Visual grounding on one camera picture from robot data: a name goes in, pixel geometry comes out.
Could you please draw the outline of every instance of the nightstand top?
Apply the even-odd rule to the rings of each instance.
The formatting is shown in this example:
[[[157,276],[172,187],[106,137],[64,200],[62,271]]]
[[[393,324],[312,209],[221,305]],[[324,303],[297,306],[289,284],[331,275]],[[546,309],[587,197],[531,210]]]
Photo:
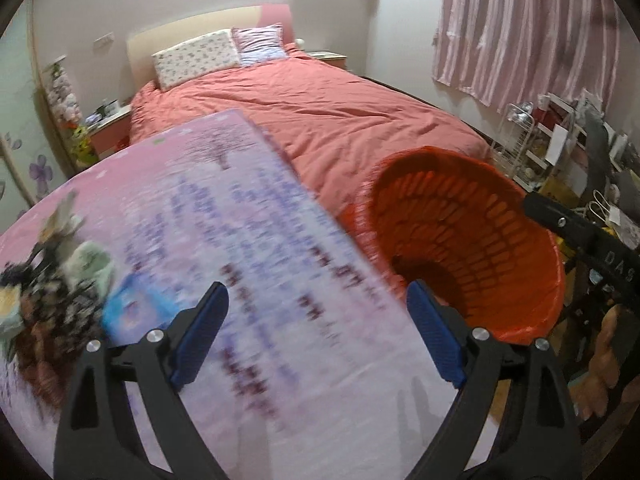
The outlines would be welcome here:
[[[109,117],[105,117],[99,123],[94,124],[89,128],[89,135],[93,135],[98,133],[100,130],[106,128],[110,124],[113,124],[116,121],[119,121],[121,118],[128,116],[131,113],[131,105],[126,105],[120,108],[116,113],[110,115]]]
[[[318,52],[307,52],[311,57],[316,59],[347,59],[344,54],[336,54],[335,52],[329,52],[328,50],[319,50]]]

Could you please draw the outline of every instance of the pillow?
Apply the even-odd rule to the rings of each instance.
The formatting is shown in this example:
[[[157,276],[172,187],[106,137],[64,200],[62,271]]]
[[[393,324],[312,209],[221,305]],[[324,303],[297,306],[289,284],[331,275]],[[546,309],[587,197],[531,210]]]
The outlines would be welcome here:
[[[163,92],[201,75],[240,66],[229,28],[178,43],[156,52],[153,58]]]
[[[240,66],[251,66],[272,59],[287,57],[282,44],[282,24],[268,27],[233,28]]]

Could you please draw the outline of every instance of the orange basket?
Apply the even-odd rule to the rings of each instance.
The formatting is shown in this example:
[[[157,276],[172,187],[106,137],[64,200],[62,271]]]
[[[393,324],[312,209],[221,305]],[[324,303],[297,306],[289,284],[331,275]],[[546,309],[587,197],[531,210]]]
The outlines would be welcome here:
[[[484,162],[419,148],[380,162],[340,220],[398,296],[422,278],[469,325],[530,344],[558,320],[564,268],[523,196]]]

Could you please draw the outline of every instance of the screw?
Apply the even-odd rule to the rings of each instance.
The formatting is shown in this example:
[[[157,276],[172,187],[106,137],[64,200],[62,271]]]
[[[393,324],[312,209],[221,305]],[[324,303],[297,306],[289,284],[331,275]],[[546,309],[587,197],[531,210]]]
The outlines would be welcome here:
[[[155,328],[146,334],[146,340],[150,343],[157,343],[164,337],[164,332],[159,328]]]
[[[94,353],[94,352],[97,352],[99,349],[100,349],[100,341],[98,341],[97,339],[93,339],[86,344],[87,352]]]
[[[546,352],[547,350],[549,350],[550,344],[549,341],[547,341],[546,339],[542,339],[541,337],[536,339],[536,348],[538,350],[542,350],[543,352]]]
[[[471,335],[474,337],[474,339],[478,339],[478,341],[486,341],[491,336],[491,334],[489,334],[489,331],[482,327],[473,329],[471,331]]]

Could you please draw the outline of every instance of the cream headboard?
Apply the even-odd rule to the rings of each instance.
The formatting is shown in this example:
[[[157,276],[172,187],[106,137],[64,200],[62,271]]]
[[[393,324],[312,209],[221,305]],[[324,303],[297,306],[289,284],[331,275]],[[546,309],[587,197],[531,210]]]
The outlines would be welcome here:
[[[159,50],[221,28],[265,27],[272,23],[282,23],[284,43],[293,42],[291,13],[287,4],[208,12],[140,32],[127,41],[127,55],[136,90],[156,77],[151,56]]]

